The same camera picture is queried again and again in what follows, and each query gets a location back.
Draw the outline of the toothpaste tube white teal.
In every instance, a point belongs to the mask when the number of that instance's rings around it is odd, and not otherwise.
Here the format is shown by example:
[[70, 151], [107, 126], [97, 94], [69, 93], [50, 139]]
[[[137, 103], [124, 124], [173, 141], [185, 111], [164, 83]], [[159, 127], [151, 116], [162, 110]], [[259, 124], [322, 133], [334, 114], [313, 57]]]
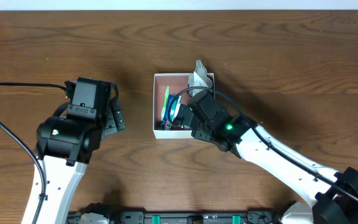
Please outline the toothpaste tube white teal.
[[178, 107], [181, 104], [181, 96], [179, 96], [176, 100], [173, 100], [176, 95], [169, 95], [169, 99], [167, 102], [167, 108], [165, 112], [165, 120], [168, 121], [168, 116], [173, 121], [177, 115]]

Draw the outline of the green white toothbrush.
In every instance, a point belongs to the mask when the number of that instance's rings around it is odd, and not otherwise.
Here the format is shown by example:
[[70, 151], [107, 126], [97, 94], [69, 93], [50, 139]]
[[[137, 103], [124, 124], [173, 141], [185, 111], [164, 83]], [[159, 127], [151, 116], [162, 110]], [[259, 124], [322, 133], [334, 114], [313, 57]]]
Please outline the green white toothbrush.
[[167, 102], [169, 99], [169, 95], [170, 95], [170, 87], [167, 86], [165, 89], [165, 93], [164, 93], [164, 97], [163, 97], [163, 105], [162, 105], [162, 109], [161, 109], [161, 121], [165, 120], [165, 112], [166, 112], [166, 108], [167, 108]]

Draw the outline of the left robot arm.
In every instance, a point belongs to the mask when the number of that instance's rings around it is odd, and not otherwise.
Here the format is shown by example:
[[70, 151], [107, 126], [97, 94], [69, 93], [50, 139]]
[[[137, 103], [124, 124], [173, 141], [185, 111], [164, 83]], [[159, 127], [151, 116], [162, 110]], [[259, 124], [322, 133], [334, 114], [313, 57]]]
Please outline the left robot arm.
[[80, 78], [65, 85], [69, 101], [37, 128], [38, 165], [23, 223], [66, 223], [93, 151], [125, 128], [115, 83]]

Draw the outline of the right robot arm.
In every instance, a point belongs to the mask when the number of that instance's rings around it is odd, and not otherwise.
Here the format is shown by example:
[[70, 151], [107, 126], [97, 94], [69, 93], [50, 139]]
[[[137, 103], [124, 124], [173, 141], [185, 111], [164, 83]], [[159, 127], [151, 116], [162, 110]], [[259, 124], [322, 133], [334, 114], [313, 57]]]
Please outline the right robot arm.
[[318, 164], [220, 104], [180, 105], [173, 121], [190, 128], [193, 138], [263, 168], [296, 192], [304, 201], [291, 205], [280, 223], [358, 223], [357, 170], [339, 172]]

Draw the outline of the white floral lotion tube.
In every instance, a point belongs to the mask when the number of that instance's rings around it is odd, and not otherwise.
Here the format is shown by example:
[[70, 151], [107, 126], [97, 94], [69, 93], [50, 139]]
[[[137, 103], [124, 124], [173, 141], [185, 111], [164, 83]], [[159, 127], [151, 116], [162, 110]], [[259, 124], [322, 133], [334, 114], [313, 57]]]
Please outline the white floral lotion tube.
[[213, 87], [213, 81], [209, 78], [207, 69], [201, 60], [196, 61], [196, 68], [193, 74], [188, 77], [188, 87]]

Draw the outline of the white cardboard box pink inside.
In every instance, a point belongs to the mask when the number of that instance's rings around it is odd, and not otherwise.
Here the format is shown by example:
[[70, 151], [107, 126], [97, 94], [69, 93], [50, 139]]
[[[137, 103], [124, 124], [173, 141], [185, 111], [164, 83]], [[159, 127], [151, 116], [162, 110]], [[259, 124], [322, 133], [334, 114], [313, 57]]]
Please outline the white cardboard box pink inside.
[[214, 88], [214, 74], [206, 74], [209, 81], [203, 80], [195, 72], [190, 73], [156, 73], [154, 75], [153, 88], [153, 110], [152, 131], [156, 139], [191, 139], [191, 130], [168, 124], [168, 105], [177, 93], [192, 86], [190, 81], [194, 80], [194, 86], [208, 86]]

